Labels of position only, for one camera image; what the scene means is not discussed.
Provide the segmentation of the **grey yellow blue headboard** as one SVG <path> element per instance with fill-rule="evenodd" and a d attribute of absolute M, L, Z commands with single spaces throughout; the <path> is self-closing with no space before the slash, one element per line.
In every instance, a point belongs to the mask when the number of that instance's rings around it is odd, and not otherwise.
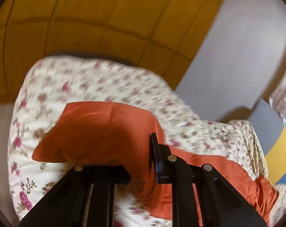
<path fill-rule="evenodd" d="M 265 155 L 269 181 L 286 184 L 286 124 L 260 99 L 248 118 Z"/>

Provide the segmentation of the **brown wooden wardrobe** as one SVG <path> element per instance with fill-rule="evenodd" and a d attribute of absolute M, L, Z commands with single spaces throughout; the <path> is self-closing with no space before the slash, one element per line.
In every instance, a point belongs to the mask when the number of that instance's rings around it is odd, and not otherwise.
<path fill-rule="evenodd" d="M 223 0 L 0 0 L 0 103 L 54 54 L 149 69 L 175 89 Z"/>

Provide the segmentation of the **orange red puffer jacket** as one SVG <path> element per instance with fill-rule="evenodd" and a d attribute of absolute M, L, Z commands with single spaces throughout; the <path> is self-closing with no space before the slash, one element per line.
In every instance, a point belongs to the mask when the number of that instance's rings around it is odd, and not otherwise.
<path fill-rule="evenodd" d="M 122 103 L 69 103 L 57 124 L 43 136 L 32 158 L 39 162 L 122 165 L 131 175 L 130 190 L 136 199 L 152 216 L 171 220 L 172 188 L 156 183 L 149 163 L 151 133 L 164 143 L 159 122 L 147 110 Z M 196 155 L 175 147 L 171 152 L 194 166 L 214 166 L 269 221 L 278 192 L 264 177 L 251 179 L 238 163 L 223 156 Z"/>

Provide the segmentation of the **floral white bed quilt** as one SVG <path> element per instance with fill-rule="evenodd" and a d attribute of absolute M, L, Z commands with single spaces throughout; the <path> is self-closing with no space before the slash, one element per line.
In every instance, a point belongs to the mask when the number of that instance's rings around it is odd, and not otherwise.
<path fill-rule="evenodd" d="M 113 61 L 51 56 L 27 73 L 15 101 L 8 143 L 9 187 L 19 219 L 70 169 L 36 162 L 32 154 L 68 103 L 125 103 L 150 111 L 165 141 L 190 154 L 219 155 L 241 165 L 252 179 L 269 176 L 261 137 L 250 120 L 202 120 L 157 74 Z"/>

